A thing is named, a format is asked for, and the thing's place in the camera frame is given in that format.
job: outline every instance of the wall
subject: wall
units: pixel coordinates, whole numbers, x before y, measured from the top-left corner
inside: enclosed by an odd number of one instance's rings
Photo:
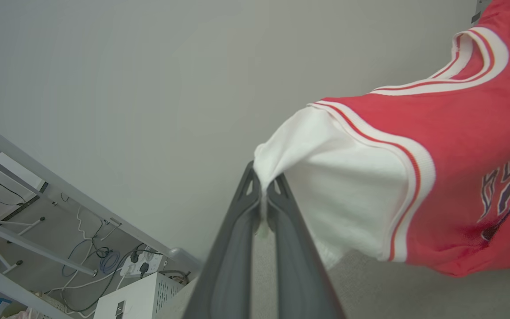
[[[0,135],[204,259],[257,144],[309,101],[433,74],[474,7],[0,0]]]

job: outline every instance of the electrical outlet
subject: electrical outlet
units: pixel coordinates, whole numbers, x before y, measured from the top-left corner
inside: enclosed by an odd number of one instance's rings
[[[139,259],[136,263],[131,262],[130,258],[126,258],[123,267],[121,267],[120,275],[127,278],[139,277],[141,275],[139,269],[144,263],[149,264],[149,269],[144,275],[154,274],[157,271],[164,270],[167,259],[168,258],[164,255],[143,252],[142,254],[139,254]]]

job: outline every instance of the floor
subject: floor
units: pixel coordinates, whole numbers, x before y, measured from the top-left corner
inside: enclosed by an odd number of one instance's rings
[[[274,238],[255,237],[251,318],[276,319]],[[347,318],[510,319],[510,270],[451,278],[424,267],[348,254],[328,272]],[[159,318],[180,319],[196,280]]]
[[[68,257],[72,248],[82,241],[82,234],[78,232],[78,221],[76,219],[76,212],[79,205],[73,200],[68,199],[64,202],[60,198],[60,190],[49,186],[45,191],[52,199],[58,202],[58,206],[52,206],[50,202],[44,199],[37,200],[30,207],[23,210],[20,214],[15,216],[10,222],[34,222],[38,218],[44,216],[44,222],[35,226],[32,230],[24,234],[24,237],[41,244],[46,248],[53,250],[60,256]],[[96,232],[100,226],[100,220],[87,210],[81,212],[81,219],[83,220],[82,229],[87,232],[87,236],[91,236]],[[98,236],[103,238],[106,236],[112,226],[104,226]],[[133,249],[140,242],[125,234],[121,230],[115,230],[104,241],[97,240],[97,245],[107,246],[110,249],[119,251],[124,255],[127,251]],[[81,262],[87,253],[87,246],[81,245],[79,249],[73,254],[71,259]],[[48,258],[39,256],[26,249],[23,249],[15,244],[7,244],[6,240],[0,238],[0,252],[10,263],[17,260],[23,260],[23,264],[8,273],[8,277],[16,283],[22,285],[24,288],[31,291],[45,292],[53,288],[62,287],[69,279],[61,275],[62,265],[51,261]],[[98,269],[100,259],[97,256],[90,257],[85,266]],[[65,273],[69,274],[72,270],[66,269]],[[105,275],[101,272],[95,277],[80,274],[78,275],[71,285],[81,285],[93,280],[100,279]],[[109,286],[107,293],[113,291],[121,277],[116,274],[112,284]],[[85,288],[76,289],[76,293],[72,290],[67,291],[66,298],[72,307],[85,307],[92,303],[103,291],[107,285],[107,280],[90,285]],[[125,279],[123,285],[130,283],[130,279]],[[59,292],[51,293],[51,297],[60,299]],[[79,315],[72,315],[74,318],[79,318]]]

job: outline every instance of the red basketball jersey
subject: red basketball jersey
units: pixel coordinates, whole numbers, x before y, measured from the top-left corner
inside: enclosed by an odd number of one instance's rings
[[[430,78],[311,105],[406,167],[388,260],[453,276],[510,267],[510,0],[457,34]]]

